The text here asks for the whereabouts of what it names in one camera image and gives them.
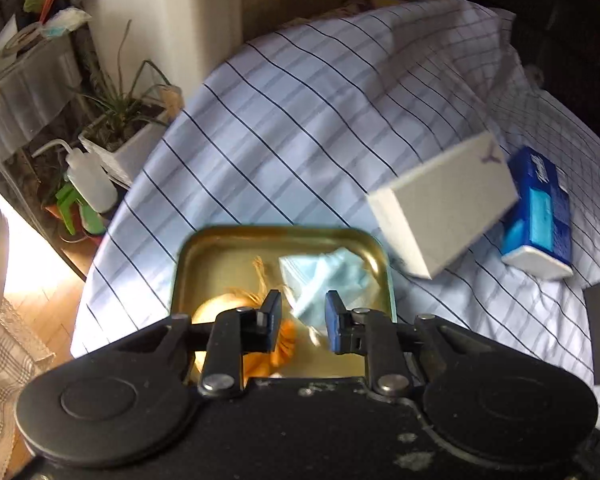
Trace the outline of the orange drawstring pouch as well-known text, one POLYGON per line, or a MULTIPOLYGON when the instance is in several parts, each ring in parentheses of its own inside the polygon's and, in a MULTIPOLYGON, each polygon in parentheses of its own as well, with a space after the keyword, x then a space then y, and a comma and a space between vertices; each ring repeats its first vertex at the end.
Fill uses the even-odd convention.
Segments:
POLYGON ((289 364, 298 339, 294 322, 284 318, 283 313, 273 320, 271 315, 261 312, 272 287, 262 258, 257 256, 251 264, 258 280, 255 292, 239 287, 228 288, 196 307, 192 316, 193 324, 204 324, 215 322, 227 311, 236 312, 244 385, 251 378, 270 377, 289 364))

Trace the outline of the light blue face mask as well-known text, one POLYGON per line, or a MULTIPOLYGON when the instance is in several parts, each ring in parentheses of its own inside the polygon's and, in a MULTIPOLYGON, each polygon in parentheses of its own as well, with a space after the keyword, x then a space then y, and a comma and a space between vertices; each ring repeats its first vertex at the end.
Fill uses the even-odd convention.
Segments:
POLYGON ((348 310, 370 308, 379 286, 364 260, 346 248, 319 255, 278 259, 291 314, 314 332, 327 335, 326 294, 333 290, 348 310))

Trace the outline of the gold metal tray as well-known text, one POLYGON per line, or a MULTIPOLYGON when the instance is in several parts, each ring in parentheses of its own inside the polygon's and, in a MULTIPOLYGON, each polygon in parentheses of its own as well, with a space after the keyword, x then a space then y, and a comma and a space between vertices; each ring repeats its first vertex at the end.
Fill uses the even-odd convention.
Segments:
MULTIPOLYGON (((218 310, 197 310, 226 294, 264 297, 283 289, 278 259, 290 255, 319 256, 346 248, 362 259, 378 287, 371 309, 396 320, 389 260, 370 234, 358 229, 324 226, 208 226, 189 237, 178 257, 171 312, 189 315, 195 323, 212 322, 218 310)), ((283 301, 283 321, 294 326, 294 352, 274 377, 348 377, 364 374, 362 356, 337 356, 327 339, 298 321, 283 301)))

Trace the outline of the white cardboard box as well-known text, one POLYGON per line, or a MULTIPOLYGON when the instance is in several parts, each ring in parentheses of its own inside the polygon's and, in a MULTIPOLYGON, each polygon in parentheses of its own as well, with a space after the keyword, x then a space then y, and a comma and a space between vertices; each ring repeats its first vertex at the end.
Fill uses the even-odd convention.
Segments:
POLYGON ((367 195, 406 274, 432 280, 518 202, 507 159, 485 131, 367 195))

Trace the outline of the blue tissue pack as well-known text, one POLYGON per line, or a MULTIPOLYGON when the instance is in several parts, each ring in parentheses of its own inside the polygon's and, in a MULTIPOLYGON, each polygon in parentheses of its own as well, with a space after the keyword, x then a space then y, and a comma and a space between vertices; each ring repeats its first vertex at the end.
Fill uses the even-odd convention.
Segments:
POLYGON ((508 166, 519 200, 504 218, 502 261, 541 280, 570 278, 571 210, 566 175, 530 146, 521 148, 508 166))

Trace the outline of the checked white tablecloth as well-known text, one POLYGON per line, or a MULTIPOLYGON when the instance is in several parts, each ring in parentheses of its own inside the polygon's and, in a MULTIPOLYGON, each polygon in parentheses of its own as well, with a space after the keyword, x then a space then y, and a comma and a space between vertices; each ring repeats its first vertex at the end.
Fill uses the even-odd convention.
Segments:
POLYGON ((586 382, 583 292, 600 281, 600 138, 524 73, 513 15, 464 0, 407 3, 247 42, 152 152, 88 272, 71 353, 164 318, 185 241, 209 224, 379 229, 366 193, 471 136, 531 146, 564 170, 572 278, 502 263, 490 229, 431 281, 392 268, 402 320, 431 313, 586 382))

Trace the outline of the green spray bottle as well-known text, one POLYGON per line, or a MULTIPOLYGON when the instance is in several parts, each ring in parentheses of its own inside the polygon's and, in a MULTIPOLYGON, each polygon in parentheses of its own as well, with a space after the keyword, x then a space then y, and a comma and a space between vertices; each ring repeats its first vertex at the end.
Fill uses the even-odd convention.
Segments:
POLYGON ((102 217, 84 200, 78 190, 69 182, 56 192, 56 206, 61 220, 70 235, 82 232, 99 236, 106 228, 102 217))

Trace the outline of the white squeeze wash bottle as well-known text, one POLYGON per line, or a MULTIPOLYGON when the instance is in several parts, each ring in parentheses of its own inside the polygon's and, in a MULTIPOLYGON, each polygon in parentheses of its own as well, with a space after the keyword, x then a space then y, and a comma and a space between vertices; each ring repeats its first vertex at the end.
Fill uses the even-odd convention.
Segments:
POLYGON ((59 146, 66 151, 68 164, 67 178, 98 214, 110 211, 117 203, 118 192, 109 180, 105 170, 102 169, 97 157, 93 153, 72 148, 61 139, 51 140, 36 150, 32 156, 38 157, 45 151, 59 146))

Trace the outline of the potted green plant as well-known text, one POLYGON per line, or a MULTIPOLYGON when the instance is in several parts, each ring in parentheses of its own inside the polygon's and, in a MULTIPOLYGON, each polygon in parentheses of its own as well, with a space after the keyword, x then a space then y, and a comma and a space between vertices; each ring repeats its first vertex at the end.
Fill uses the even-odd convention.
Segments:
POLYGON ((78 90, 96 114, 79 134, 83 147, 95 154, 106 174, 129 188, 151 152, 184 107, 180 87, 158 65, 145 58, 130 82, 124 81, 122 55, 131 30, 125 29, 116 53, 116 72, 90 69, 90 88, 78 90))

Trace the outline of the clear plastic shelf cover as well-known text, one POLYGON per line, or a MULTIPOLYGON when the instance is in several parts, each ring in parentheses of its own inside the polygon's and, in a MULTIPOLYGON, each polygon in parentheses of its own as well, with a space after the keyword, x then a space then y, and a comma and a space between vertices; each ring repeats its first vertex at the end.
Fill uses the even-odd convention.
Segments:
POLYGON ((0 73, 0 162, 34 139, 81 83, 67 36, 45 40, 0 73))

